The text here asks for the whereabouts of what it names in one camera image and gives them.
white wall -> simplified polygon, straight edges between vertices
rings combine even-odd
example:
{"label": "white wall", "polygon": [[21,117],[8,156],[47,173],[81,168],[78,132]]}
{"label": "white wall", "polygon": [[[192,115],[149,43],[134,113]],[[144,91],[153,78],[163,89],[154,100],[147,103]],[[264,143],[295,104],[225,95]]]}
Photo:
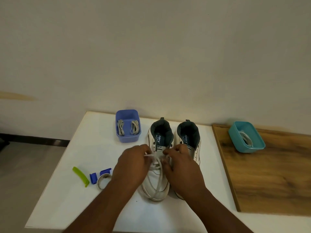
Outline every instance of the white wall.
{"label": "white wall", "polygon": [[0,0],[0,132],[86,110],[311,134],[311,0]]}

wooden board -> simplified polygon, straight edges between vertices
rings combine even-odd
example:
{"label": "wooden board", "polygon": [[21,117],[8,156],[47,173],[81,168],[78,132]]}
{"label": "wooden board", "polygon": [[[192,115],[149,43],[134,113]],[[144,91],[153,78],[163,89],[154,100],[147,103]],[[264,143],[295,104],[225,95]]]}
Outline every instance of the wooden board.
{"label": "wooden board", "polygon": [[311,216],[311,136],[257,129],[266,148],[248,154],[212,128],[237,211]]}

blue plastic clip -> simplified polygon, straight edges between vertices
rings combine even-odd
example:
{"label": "blue plastic clip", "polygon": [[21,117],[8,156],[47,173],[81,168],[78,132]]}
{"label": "blue plastic clip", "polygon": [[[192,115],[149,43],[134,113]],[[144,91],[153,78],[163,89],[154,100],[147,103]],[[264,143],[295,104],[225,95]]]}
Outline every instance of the blue plastic clip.
{"label": "blue plastic clip", "polygon": [[103,175],[104,173],[109,173],[109,174],[110,174],[110,170],[111,170],[111,168],[108,168],[108,169],[105,169],[105,170],[103,170],[103,171],[100,171],[99,175],[101,176],[101,175]]}
{"label": "blue plastic clip", "polygon": [[92,184],[96,184],[96,183],[97,183],[97,175],[96,175],[96,172],[90,174],[90,179],[91,179],[91,183],[92,183]]}

sneaker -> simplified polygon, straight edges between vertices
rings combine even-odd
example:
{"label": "sneaker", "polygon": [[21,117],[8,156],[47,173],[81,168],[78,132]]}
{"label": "sneaker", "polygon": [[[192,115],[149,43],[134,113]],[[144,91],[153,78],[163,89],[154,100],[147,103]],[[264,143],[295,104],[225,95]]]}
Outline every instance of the sneaker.
{"label": "sneaker", "polygon": [[187,145],[189,155],[198,165],[200,165],[201,139],[199,129],[194,122],[186,120],[178,125],[175,131],[175,143]]}
{"label": "sneaker", "polygon": [[142,183],[142,188],[150,200],[160,202],[169,192],[169,182],[163,173],[160,161],[165,157],[163,150],[172,148],[174,145],[174,135],[169,122],[164,118],[154,122],[148,131],[148,141],[152,154],[146,156],[152,156],[153,162]]}

floor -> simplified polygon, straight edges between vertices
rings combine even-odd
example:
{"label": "floor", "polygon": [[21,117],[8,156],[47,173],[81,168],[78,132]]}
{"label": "floor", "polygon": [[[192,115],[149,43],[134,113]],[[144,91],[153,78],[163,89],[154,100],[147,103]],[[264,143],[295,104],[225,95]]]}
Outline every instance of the floor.
{"label": "floor", "polygon": [[24,228],[65,147],[11,142],[0,152],[0,232],[55,233]]}

